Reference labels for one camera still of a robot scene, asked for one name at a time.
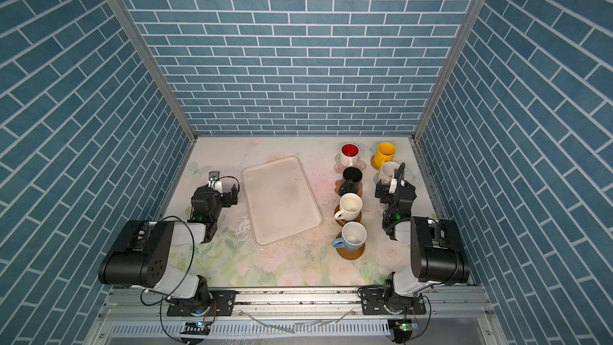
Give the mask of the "white speckled mug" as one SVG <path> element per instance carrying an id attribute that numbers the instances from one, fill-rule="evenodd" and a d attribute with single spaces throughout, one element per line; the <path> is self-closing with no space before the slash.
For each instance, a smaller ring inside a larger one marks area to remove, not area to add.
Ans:
<path id="1" fill-rule="evenodd" d="M 378 180 L 383 185 L 389 185 L 394 178 L 395 172 L 400 168 L 400 164 L 394 161 L 388 161 L 382 164 L 382 167 L 378 173 Z"/>

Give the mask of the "plain white mug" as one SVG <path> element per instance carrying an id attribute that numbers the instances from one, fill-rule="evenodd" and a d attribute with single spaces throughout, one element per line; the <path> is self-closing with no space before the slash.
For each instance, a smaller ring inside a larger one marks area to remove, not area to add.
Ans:
<path id="1" fill-rule="evenodd" d="M 354 221 L 362 212 L 362 198 L 356 193 L 346 193 L 340 198 L 335 220 Z"/>

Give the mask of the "woven rattan coaster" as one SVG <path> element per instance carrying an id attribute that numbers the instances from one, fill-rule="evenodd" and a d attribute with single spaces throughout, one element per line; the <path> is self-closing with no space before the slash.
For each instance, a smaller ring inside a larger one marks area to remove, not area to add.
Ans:
<path id="1" fill-rule="evenodd" d="M 377 165 L 377 163 L 375 162 L 375 155 L 373 155 L 370 158 L 370 165 L 372 168 L 374 168 L 376 171 L 379 171 L 381 169 L 381 167 L 379 165 Z"/>

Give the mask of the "yellow mug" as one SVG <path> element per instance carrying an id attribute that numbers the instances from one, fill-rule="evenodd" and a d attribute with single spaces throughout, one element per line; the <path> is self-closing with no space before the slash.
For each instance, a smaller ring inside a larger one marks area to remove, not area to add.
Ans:
<path id="1" fill-rule="evenodd" d="M 375 151 L 375 162 L 382 167 L 382 164 L 394 159 L 396 147 L 388 142 L 380 143 Z"/>

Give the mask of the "black mug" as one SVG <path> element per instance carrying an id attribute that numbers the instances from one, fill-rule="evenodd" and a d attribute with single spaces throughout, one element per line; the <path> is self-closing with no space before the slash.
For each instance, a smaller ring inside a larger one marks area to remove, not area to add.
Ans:
<path id="1" fill-rule="evenodd" d="M 338 195 L 344 196 L 348 193 L 358 194 L 362 185 L 362 171 L 355 167 L 347 167 L 343 171 L 343 180 L 338 189 Z"/>

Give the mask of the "blue mug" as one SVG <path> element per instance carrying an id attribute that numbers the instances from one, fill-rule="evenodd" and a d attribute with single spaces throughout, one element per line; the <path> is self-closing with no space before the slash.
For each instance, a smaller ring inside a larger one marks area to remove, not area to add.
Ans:
<path id="1" fill-rule="evenodd" d="M 366 228 L 361 223 L 350 221 L 343 226 L 340 238 L 332 241 L 331 245 L 335 249 L 356 251 L 361 249 L 366 241 Z"/>

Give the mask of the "brown round coaster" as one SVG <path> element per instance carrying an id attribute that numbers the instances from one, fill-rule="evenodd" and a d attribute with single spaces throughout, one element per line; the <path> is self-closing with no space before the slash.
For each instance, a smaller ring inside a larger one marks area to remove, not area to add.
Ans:
<path id="1" fill-rule="evenodd" d="M 345 260 L 357 260 L 359 257 L 362 256 L 362 254 L 364 254 L 365 249 L 366 246 L 363 245 L 362 247 L 354 251 L 350 251 L 345 248 L 336 248 L 336 251 L 338 252 L 338 255 L 340 255 L 340 257 Z"/>
<path id="2" fill-rule="evenodd" d="M 336 207 L 336 209 L 335 209 L 335 212 L 338 212 L 339 210 L 340 210 L 340 206 L 338 205 L 338 206 Z M 359 213 L 359 215 L 357 215 L 357 217 L 356 217 L 356 218 L 353 220 L 353 222 L 358 222 L 358 223 L 360 223 L 360 222 L 361 222 L 361 220 L 362 220 L 362 214 L 361 214 L 361 213 Z M 336 223 L 337 223 L 339 226 L 343 227 L 344 225 L 346 225 L 346 224 L 348 223 L 348 220 L 343 220 L 343 219 L 340 219 L 340 220 L 336 220 L 335 222 L 336 222 Z"/>

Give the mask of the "brown paw coaster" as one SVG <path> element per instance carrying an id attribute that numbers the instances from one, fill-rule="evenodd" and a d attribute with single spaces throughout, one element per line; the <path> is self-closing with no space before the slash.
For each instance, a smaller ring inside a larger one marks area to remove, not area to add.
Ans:
<path id="1" fill-rule="evenodd" d="M 335 192 L 338 193 L 338 191 L 340 190 L 341 185 L 343 184 L 343 180 L 337 180 L 335 182 Z M 357 194 L 362 197 L 363 195 L 363 184 L 361 184 L 359 186 L 359 190 L 357 191 Z"/>

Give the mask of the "white mug red inside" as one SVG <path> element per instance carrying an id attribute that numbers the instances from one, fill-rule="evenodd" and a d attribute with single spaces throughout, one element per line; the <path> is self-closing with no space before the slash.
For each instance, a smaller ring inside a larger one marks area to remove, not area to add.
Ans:
<path id="1" fill-rule="evenodd" d="M 359 147 L 355 144 L 345 144 L 341 148 L 341 153 L 339 155 L 339 164 L 342 167 L 357 167 L 359 163 L 359 155 L 360 150 Z"/>

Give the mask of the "pink flower coaster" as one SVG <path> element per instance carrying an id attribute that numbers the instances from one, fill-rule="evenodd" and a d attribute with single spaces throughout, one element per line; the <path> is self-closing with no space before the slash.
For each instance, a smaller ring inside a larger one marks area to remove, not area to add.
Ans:
<path id="1" fill-rule="evenodd" d="M 334 171 L 342 173 L 346 168 L 356 168 L 364 171 L 367 168 L 367 163 L 361 160 L 359 156 L 348 157 L 343 153 L 335 156 Z"/>

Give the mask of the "beige serving tray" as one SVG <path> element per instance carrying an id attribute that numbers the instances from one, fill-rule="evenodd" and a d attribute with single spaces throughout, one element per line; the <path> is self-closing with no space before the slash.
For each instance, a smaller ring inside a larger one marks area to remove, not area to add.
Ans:
<path id="1" fill-rule="evenodd" d="M 255 165 L 242 172 L 255 242 L 267 246 L 318 228 L 322 214 L 297 157 Z"/>

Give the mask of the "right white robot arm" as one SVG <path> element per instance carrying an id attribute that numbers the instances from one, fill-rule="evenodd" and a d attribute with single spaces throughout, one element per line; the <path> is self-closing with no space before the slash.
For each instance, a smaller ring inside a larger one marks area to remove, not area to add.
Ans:
<path id="1" fill-rule="evenodd" d="M 438 285 L 468 281 L 470 266 L 456 222 L 414 216 L 417 194 L 405 180 L 379 181 L 375 197 L 387 205 L 382 214 L 383 231 L 391 240 L 410 245 L 410 266 L 391 273 L 384 284 L 387 304 L 405 303 Z"/>

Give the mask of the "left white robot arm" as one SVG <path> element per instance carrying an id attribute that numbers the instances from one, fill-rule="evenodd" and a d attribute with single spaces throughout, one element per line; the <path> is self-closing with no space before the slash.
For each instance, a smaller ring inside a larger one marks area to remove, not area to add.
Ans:
<path id="1" fill-rule="evenodd" d="M 239 191 L 239 182 L 225 192 L 220 178 L 210 180 L 193 194 L 188 220 L 166 217 L 158 222 L 128 221 L 102 260 L 99 281 L 145 288 L 168 299 L 207 304 L 210 297 L 206 280 L 169 265 L 170 249 L 188 244 L 195 249 L 198 244 L 211 242 L 222 209 L 238 204 Z"/>

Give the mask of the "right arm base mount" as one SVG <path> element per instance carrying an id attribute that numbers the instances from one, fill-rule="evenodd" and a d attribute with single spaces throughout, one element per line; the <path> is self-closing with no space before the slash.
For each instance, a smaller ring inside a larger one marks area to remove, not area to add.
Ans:
<path id="1" fill-rule="evenodd" d="M 365 316 L 426 314 L 424 301 L 417 297 L 400 296 L 379 286 L 359 287 L 356 292 Z"/>

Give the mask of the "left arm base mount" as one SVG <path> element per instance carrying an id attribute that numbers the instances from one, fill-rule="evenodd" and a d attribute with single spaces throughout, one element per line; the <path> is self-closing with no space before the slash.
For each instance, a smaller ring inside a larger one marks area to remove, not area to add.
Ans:
<path id="1" fill-rule="evenodd" d="M 197 292 L 190 299 L 171 299 L 169 317 L 231 316 L 236 302 L 234 290 Z"/>

